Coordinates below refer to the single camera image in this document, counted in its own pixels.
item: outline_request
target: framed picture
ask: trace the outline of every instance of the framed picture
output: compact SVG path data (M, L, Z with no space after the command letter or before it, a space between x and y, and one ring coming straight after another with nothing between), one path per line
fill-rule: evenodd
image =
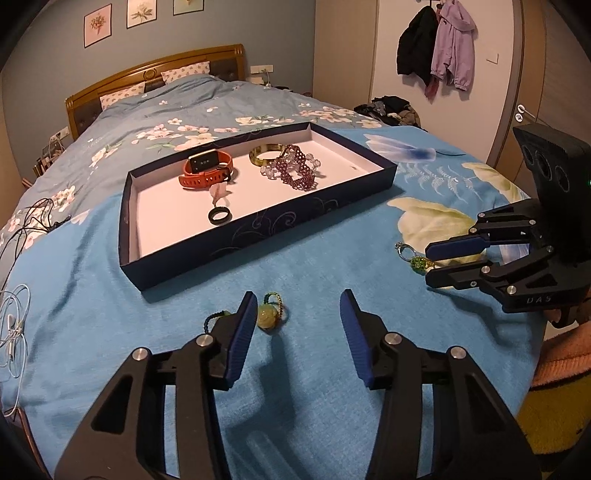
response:
M173 0L173 15L202 12L204 0Z
M156 20L156 0L127 0L127 28Z
M84 17L84 48L111 36L111 4Z

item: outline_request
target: floral pillowcase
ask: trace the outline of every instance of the floral pillowcase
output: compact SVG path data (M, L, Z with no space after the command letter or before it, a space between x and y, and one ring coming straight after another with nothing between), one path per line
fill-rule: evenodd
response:
M126 97L133 97L135 95L139 95L143 93L146 87L145 82L138 83L137 85L133 85L133 87L126 88L124 90L119 90L115 93L109 93L108 95L103 95L100 97L100 106L102 107L103 111L108 106L113 105L115 102L126 98Z
M162 79L164 80L164 83L168 85L173 80L181 79L187 75L195 75L196 73L209 74L209 62L202 61L179 69L167 70L166 72L162 72Z

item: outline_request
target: gray wall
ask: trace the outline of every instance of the gray wall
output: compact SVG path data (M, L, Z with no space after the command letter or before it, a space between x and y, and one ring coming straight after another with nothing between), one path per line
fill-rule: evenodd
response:
M49 137L68 124L64 100L114 73L182 51L244 45L250 65L274 65L271 81L312 89L315 0L205 0L203 12L126 28L126 0L112 0L112 36L84 48L83 19L109 0L59 0L35 19L2 70L8 138L22 176Z

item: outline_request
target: black jacket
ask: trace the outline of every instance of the black jacket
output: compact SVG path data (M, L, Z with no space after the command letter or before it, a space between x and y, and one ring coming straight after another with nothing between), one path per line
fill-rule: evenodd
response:
M438 26L437 14L431 7L424 7L413 18L398 44L399 75L416 73L425 82L425 87L429 85Z

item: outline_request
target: wall socket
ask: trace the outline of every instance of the wall socket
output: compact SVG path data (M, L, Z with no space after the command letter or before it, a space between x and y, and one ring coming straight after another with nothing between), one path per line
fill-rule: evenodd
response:
M251 66L251 73L273 73L273 65L253 65Z
M64 127L58 133L53 134L49 138L49 141L50 142L55 142L56 140L63 140L68 135L70 135L70 129L68 127Z

